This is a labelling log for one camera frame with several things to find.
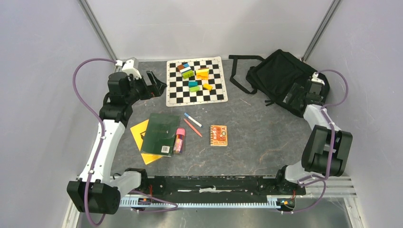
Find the black student backpack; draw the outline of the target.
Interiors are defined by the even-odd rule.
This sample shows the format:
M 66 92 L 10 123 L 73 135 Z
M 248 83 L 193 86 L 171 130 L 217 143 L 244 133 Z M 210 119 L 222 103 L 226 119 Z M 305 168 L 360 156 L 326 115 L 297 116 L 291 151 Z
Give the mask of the black student backpack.
M 267 106 L 277 104 L 285 109 L 286 105 L 282 103 L 282 100 L 293 84 L 298 83 L 304 86 L 308 80 L 311 80 L 313 73 L 316 72 L 310 65 L 281 49 L 276 50 L 267 58 L 261 56 L 230 55 L 229 59 L 233 61 L 230 82 L 241 91 L 250 95 L 261 91 L 268 97 L 268 100 L 265 101 Z M 250 67 L 246 74 L 246 80 L 252 87 L 251 91 L 234 79 L 237 61 L 248 59 L 260 60 L 260 63 L 257 66 Z M 325 98 L 325 103 L 330 91 L 330 84 L 324 74 L 320 73 L 319 78 L 325 82 L 325 88 L 321 93 Z

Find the dark green book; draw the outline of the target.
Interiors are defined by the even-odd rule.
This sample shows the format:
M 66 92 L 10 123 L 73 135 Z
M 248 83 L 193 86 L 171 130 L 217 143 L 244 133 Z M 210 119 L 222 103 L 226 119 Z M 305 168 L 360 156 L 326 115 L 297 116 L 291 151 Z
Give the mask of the dark green book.
M 140 153 L 171 157 L 179 123 L 177 115 L 151 113 Z

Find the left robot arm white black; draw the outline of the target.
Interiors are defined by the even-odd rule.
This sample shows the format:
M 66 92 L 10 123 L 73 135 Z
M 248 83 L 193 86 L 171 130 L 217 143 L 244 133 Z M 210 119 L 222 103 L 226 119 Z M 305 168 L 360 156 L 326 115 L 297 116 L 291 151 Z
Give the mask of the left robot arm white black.
M 117 146 L 133 113 L 133 104 L 159 97 L 167 87 L 152 71 L 146 74 L 150 85 L 144 78 L 135 79 L 124 72 L 108 77 L 109 91 L 96 114 L 97 139 L 84 170 L 77 180 L 67 185 L 67 193 L 80 212 L 112 215 L 117 212 L 122 197 L 133 190 L 140 194 L 149 190 L 145 169 L 127 168 L 120 177 L 111 178 Z

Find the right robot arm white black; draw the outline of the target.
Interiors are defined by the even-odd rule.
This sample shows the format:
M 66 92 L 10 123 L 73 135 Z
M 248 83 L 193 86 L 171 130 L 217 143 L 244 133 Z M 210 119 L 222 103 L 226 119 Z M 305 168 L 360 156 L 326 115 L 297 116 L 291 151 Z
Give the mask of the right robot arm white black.
M 301 160 L 276 174 L 277 192 L 286 194 L 344 173 L 353 135 L 341 130 L 327 112 L 327 104 L 309 102 L 303 113 L 312 132 Z

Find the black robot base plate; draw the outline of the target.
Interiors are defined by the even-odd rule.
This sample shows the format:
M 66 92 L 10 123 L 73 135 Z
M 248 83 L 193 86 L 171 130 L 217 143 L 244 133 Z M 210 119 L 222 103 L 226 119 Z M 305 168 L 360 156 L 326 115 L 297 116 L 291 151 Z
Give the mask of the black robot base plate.
M 264 203 L 267 196 L 304 196 L 306 190 L 272 176 L 149 176 L 138 191 L 174 203 Z

